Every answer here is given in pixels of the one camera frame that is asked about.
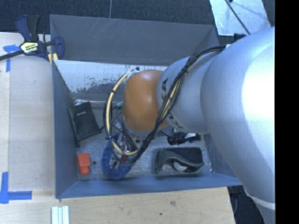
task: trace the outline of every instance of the orange block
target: orange block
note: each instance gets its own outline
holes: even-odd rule
[[[90,159],[89,154],[78,154],[77,161],[79,166],[79,171],[82,175],[88,175],[90,173]]]

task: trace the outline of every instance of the blue cloth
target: blue cloth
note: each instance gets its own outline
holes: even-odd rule
[[[103,152],[103,156],[102,156],[102,170],[104,172],[105,175],[107,175],[109,178],[113,179],[113,180],[121,180],[124,178],[124,176],[131,170],[132,165],[123,165],[123,164],[119,164],[118,168],[110,168],[110,159],[113,156],[113,152],[111,149],[111,145],[110,142],[108,142],[108,144],[106,145],[104,152]]]

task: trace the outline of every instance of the yellow label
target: yellow label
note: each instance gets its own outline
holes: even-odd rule
[[[26,42],[20,46],[22,51],[25,53],[35,52],[37,51],[38,43],[36,42]]]

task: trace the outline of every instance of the wire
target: wire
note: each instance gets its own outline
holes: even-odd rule
[[[112,0],[110,0],[109,18],[111,18]]]
[[[246,30],[246,32],[248,33],[248,35],[250,35],[250,32],[248,31],[248,29],[246,28],[246,26],[244,25],[244,23],[241,21],[241,19],[240,19],[239,16],[237,15],[237,13],[235,13],[234,9],[232,8],[232,6],[231,6],[230,3],[228,2],[228,0],[225,0],[225,2],[226,2],[227,5],[229,6],[230,10],[232,10],[233,14],[236,16],[236,18],[238,19],[238,21],[240,22],[240,24],[244,27],[244,29]]]
[[[183,67],[183,69],[178,73],[178,75],[175,77],[173,83],[171,84],[171,87],[164,99],[164,102],[162,104],[162,107],[160,108],[154,129],[149,133],[149,135],[145,138],[145,140],[143,141],[143,144],[141,145],[141,147],[139,148],[139,150],[135,150],[133,152],[124,152],[121,147],[119,146],[119,144],[113,139],[113,135],[112,135],[112,127],[117,128],[116,126],[114,126],[113,124],[110,125],[110,119],[111,119],[111,103],[112,103],[112,99],[113,96],[117,90],[117,88],[119,87],[119,85],[122,83],[123,80],[125,80],[132,71],[129,71],[127,73],[125,73],[124,75],[122,75],[120,77],[120,79],[116,82],[116,85],[114,86],[114,88],[112,89],[112,91],[110,92],[108,99],[105,103],[104,106],[104,112],[103,112],[103,120],[104,120],[104,125],[105,125],[105,130],[106,133],[110,139],[110,144],[111,144],[111,148],[112,148],[112,152],[113,155],[115,156],[115,158],[122,164],[124,165],[131,165],[134,162],[136,162],[140,156],[144,153],[144,151],[147,149],[147,147],[149,146],[150,142],[154,139],[155,134],[157,133],[160,125],[164,122],[164,120],[166,119],[166,117],[169,115],[169,113],[171,112],[172,108],[174,107],[180,90],[181,90],[181,86],[183,84],[183,80],[185,78],[185,76],[187,75],[188,71],[191,69],[191,67],[195,64],[195,62],[202,57],[205,54],[208,54],[210,52],[221,52],[225,49],[226,46],[217,46],[217,47],[212,47],[212,48],[207,48],[199,53],[196,53],[194,55],[192,55],[191,57],[189,57],[186,65]],[[118,117],[119,114],[117,113],[116,115],[118,121],[121,122],[120,118]],[[121,153],[123,156],[128,157],[128,156],[132,156],[134,155],[134,157],[131,159],[129,158],[129,160],[127,160],[126,162],[122,161],[116,154],[115,150],[117,150],[119,153]]]

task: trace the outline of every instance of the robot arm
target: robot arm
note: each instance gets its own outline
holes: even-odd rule
[[[123,104],[126,128],[147,137],[141,154],[166,125],[211,134],[266,223],[275,222],[274,33],[208,49],[163,73],[141,71],[127,81]]]

